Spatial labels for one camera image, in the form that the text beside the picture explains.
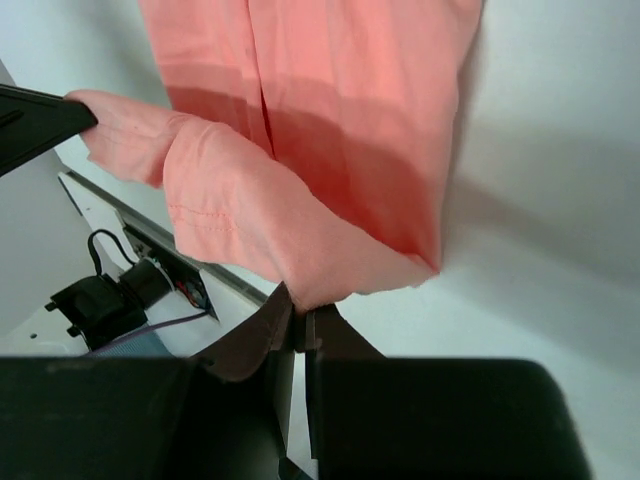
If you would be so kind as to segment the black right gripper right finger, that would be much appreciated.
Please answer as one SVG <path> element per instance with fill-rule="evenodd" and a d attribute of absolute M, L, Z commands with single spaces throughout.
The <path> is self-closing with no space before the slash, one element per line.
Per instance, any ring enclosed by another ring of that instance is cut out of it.
<path fill-rule="evenodd" d="M 335 306 L 294 321 L 323 479 L 588 479 L 564 395 L 517 358 L 398 358 Z"/>

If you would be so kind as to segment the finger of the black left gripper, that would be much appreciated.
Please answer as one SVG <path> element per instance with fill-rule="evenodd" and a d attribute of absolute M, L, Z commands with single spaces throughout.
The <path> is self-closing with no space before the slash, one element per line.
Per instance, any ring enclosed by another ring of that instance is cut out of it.
<path fill-rule="evenodd" d="M 1 85 L 1 175 L 98 124 L 82 102 Z"/>

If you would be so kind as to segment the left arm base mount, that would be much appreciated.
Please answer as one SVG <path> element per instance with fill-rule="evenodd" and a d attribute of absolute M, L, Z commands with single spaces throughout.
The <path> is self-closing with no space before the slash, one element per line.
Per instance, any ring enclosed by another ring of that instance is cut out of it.
<path fill-rule="evenodd" d="M 65 336 L 88 351 L 157 325 L 147 339 L 187 356 L 213 343 L 266 300 L 228 269 L 179 254 L 173 236 L 74 173 L 59 181 L 89 225 L 94 272 L 53 294 L 45 308 L 67 321 Z"/>

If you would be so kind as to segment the pink t-shirt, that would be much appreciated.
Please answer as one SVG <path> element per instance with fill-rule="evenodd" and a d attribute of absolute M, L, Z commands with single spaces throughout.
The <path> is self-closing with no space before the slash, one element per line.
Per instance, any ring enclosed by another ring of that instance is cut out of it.
<path fill-rule="evenodd" d="M 441 267 L 479 1 L 143 1 L 169 108 L 96 90 L 89 159 L 164 191 L 178 250 L 301 311 Z"/>

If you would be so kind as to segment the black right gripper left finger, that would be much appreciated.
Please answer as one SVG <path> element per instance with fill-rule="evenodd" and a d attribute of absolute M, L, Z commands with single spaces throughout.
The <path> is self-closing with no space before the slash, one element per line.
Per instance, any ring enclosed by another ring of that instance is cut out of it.
<path fill-rule="evenodd" d="M 275 479 L 293 305 L 277 287 L 188 359 L 5 357 L 5 479 Z"/>

